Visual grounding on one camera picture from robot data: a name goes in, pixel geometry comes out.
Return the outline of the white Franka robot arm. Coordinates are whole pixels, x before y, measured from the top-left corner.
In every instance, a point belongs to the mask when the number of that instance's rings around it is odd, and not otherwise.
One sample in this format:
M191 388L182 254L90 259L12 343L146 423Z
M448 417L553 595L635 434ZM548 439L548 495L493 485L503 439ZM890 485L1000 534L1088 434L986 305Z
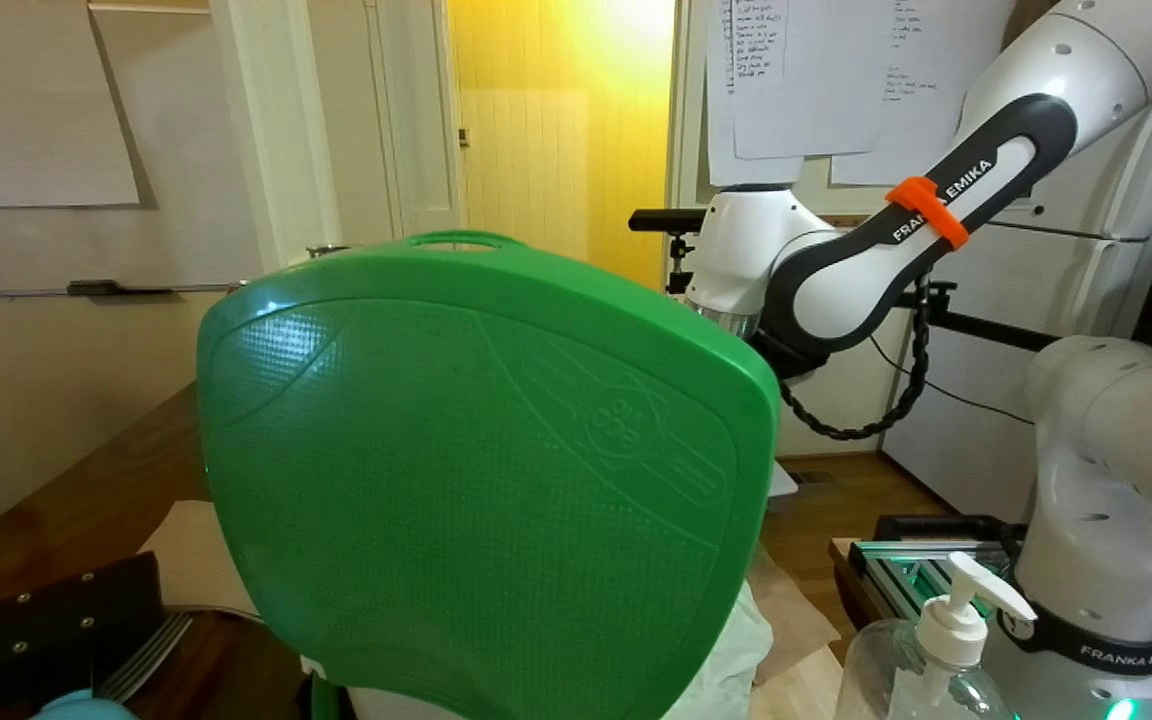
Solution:
M1057 0L966 93L951 150L835 228L782 188L723 192L700 224L692 305L796 380L869 340L951 265L1004 305L1047 302L1073 259L1016 201L1152 104L1152 0ZM1152 720L1152 349L1059 337L1027 363L1031 506L1013 578L1031 606L985 648L1025 720Z

